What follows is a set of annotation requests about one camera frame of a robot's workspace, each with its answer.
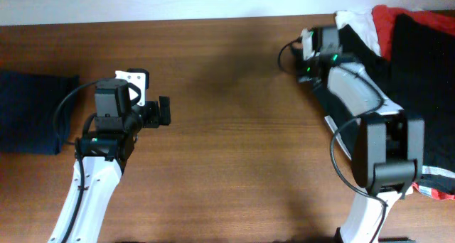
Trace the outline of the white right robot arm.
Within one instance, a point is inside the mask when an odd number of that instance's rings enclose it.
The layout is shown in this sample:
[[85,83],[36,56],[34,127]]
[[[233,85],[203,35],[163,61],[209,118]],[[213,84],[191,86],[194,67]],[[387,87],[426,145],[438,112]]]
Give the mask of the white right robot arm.
[[[353,55],[339,50],[304,50],[297,60],[298,81],[328,91],[352,116],[337,126],[329,146],[335,172],[355,192],[350,213],[333,240],[379,242],[393,205],[409,195],[412,184],[421,177],[424,120],[405,113],[389,99]],[[337,138],[352,125],[358,128],[350,152],[354,183],[341,173],[334,153]]]

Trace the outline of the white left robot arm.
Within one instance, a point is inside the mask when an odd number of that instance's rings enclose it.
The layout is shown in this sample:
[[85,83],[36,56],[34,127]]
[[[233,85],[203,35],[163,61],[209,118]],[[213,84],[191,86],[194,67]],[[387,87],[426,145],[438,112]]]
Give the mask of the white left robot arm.
[[65,203],[49,242],[96,242],[115,188],[131,156],[137,135],[143,128],[157,129],[171,123],[170,98],[134,105],[119,131],[90,131],[101,120],[91,114],[82,137],[75,140],[73,177]]

